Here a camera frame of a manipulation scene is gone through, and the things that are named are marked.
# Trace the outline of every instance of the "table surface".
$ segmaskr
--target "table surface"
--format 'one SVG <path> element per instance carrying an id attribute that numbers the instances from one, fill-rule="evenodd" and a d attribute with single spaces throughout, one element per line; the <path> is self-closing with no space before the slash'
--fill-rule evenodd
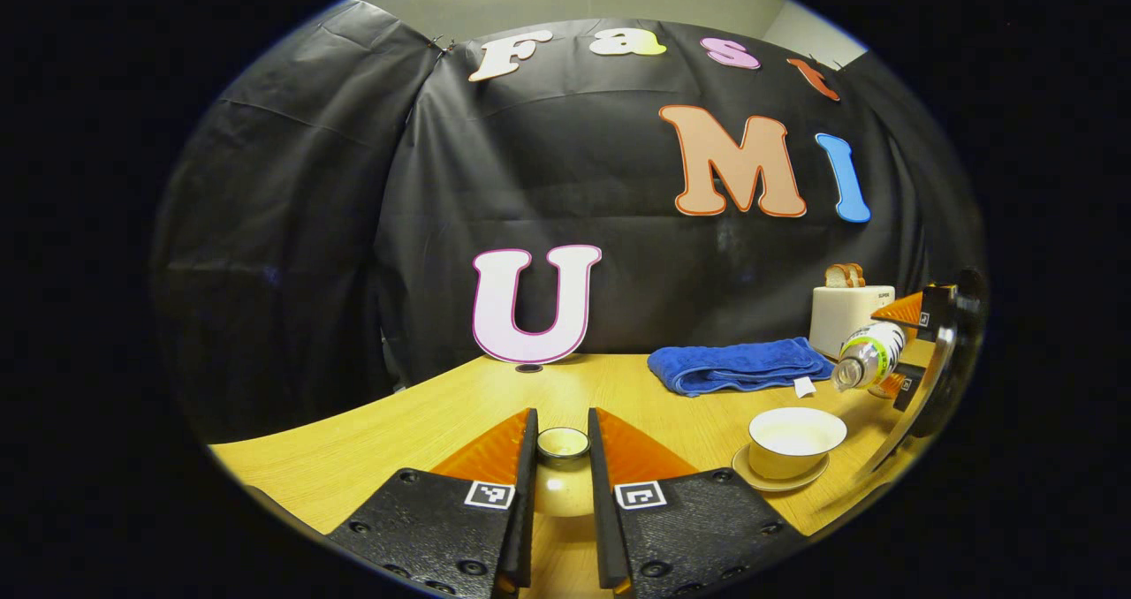
<path id="1" fill-rule="evenodd" d="M 925 366 L 933 342 L 913 340 L 901 361 Z M 792 492 L 761 493 L 804 535 L 852 509 L 910 462 L 896 455 L 863 470 L 896 428 L 891 401 L 861 390 L 838 393 L 815 382 L 797 399 L 792 387 L 732 390 L 696 398 L 675 394 L 647 367 L 645 354 L 575 354 L 534 374 L 481 357 L 428 382 L 364 407 L 260 439 L 213 445 L 240 481 L 270 495 L 297 519 L 329 533 L 402 468 L 430 470 L 509 415 L 534 407 L 542 429 L 587 428 L 589 407 L 602 407 L 706 471 L 731 466 L 750 436 L 752 417 L 775 407 L 814 407 L 837 415 L 848 436 L 829 455 L 828 470 Z M 602 598 L 592 515 L 535 514 L 534 588 L 521 599 Z"/>

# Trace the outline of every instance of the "water bottle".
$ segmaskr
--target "water bottle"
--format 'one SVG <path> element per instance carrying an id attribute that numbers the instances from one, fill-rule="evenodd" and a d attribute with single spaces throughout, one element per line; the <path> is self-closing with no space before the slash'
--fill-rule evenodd
<path id="1" fill-rule="evenodd" d="M 907 337 L 893 322 L 873 322 L 849 333 L 840 346 L 840 362 L 832 370 L 837 391 L 879 385 L 899 363 L 905 345 Z"/>

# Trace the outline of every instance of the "letter m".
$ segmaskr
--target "letter m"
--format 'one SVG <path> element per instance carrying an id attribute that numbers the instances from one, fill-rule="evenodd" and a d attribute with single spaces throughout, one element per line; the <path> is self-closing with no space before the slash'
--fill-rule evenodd
<path id="1" fill-rule="evenodd" d="M 684 191 L 675 198 L 680 212 L 690 216 L 723 212 L 726 197 L 715 191 L 715 172 L 743 212 L 749 211 L 761 180 L 762 196 L 758 198 L 758 207 L 763 212 L 775 217 L 805 214 L 805 201 L 797 192 L 785 148 L 785 124 L 751 115 L 742 144 L 735 144 L 705 108 L 673 104 L 662 107 L 659 116 L 674 125 L 683 151 Z"/>

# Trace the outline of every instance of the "bread slice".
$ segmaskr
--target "bread slice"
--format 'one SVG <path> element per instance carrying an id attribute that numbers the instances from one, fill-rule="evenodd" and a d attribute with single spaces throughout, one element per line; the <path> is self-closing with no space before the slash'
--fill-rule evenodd
<path id="1" fill-rule="evenodd" d="M 826 288 L 852 288 L 852 272 L 848 266 L 835 263 L 824 269 Z"/>
<path id="2" fill-rule="evenodd" d="M 863 288 L 864 270 L 860 268 L 860 264 L 848 263 L 845 264 L 845 269 L 848 270 L 849 288 Z"/>

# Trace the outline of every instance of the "white cup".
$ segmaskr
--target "white cup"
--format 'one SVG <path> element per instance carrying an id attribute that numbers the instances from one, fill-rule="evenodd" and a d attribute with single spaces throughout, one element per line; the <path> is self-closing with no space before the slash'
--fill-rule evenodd
<path id="1" fill-rule="evenodd" d="M 750 422 L 750 467 L 769 479 L 794 478 L 815 467 L 847 435 L 844 420 L 820 409 L 765 410 Z"/>

